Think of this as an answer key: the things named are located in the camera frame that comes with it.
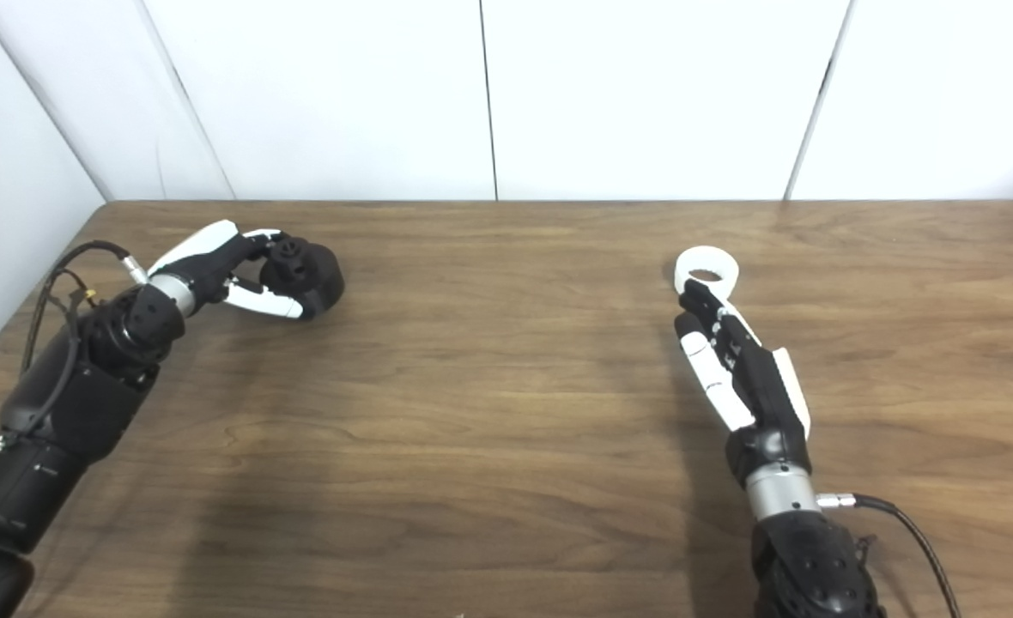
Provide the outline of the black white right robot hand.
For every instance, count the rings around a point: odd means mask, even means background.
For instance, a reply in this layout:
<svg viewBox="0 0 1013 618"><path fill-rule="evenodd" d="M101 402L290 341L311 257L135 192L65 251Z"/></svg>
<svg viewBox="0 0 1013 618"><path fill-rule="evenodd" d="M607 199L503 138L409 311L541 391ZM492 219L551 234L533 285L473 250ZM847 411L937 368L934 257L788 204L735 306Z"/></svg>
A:
<svg viewBox="0 0 1013 618"><path fill-rule="evenodd" d="M737 310L689 278L678 297L679 345L715 414L729 430L724 454L742 488L777 465L811 472L808 430L786 384L781 349L759 342Z"/></svg>

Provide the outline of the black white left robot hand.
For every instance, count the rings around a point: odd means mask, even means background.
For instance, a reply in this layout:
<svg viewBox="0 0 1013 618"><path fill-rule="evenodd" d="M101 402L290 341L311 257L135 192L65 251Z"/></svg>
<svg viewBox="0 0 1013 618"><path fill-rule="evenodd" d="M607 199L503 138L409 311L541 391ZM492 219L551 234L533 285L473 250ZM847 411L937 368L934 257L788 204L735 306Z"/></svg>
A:
<svg viewBox="0 0 1013 618"><path fill-rule="evenodd" d="M244 233L229 220L200 228L162 254L146 283L176 301L185 317L202 306L311 321L344 293L333 251L279 228Z"/></svg>

